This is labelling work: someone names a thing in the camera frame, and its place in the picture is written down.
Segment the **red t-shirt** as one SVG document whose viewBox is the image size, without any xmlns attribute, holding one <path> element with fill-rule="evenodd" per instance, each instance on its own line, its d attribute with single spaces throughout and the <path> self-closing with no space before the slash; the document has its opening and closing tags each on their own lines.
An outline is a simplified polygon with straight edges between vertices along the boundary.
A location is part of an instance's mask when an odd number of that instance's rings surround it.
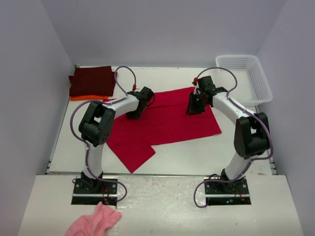
<svg viewBox="0 0 315 236">
<path fill-rule="evenodd" d="M 140 118 L 115 119 L 107 145 L 131 173 L 154 156 L 153 146 L 222 133 L 209 106 L 199 115 L 186 114 L 193 91 L 190 87 L 157 92 Z"/>
</svg>

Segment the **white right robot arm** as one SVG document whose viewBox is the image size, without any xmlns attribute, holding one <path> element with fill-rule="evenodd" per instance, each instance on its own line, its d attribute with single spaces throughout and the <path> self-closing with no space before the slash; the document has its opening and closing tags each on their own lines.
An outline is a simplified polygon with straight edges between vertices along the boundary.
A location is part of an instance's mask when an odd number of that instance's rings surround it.
<svg viewBox="0 0 315 236">
<path fill-rule="evenodd" d="M 224 193 L 231 193 L 252 162 L 271 148 L 268 118 L 230 98 L 225 88 L 215 86 L 211 76 L 194 78 L 192 84 L 194 91 L 189 94 L 187 115 L 201 114 L 210 106 L 220 110 L 235 125 L 235 154 L 219 178 L 209 179 L 211 185 L 219 184 Z"/>
</svg>

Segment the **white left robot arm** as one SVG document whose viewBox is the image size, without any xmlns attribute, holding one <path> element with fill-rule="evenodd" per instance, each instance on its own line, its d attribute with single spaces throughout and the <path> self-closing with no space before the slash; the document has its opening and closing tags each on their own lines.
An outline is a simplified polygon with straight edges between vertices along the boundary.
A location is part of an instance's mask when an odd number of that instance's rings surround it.
<svg viewBox="0 0 315 236">
<path fill-rule="evenodd" d="M 140 91 L 128 92 L 126 97 L 121 99 L 110 102 L 93 101 L 89 104 L 78 130 L 86 145 L 85 167 L 81 172 L 81 180 L 91 193 L 102 189 L 102 151 L 112 132 L 114 120 L 122 115 L 139 118 L 154 97 L 150 88 L 143 87 Z"/>
</svg>

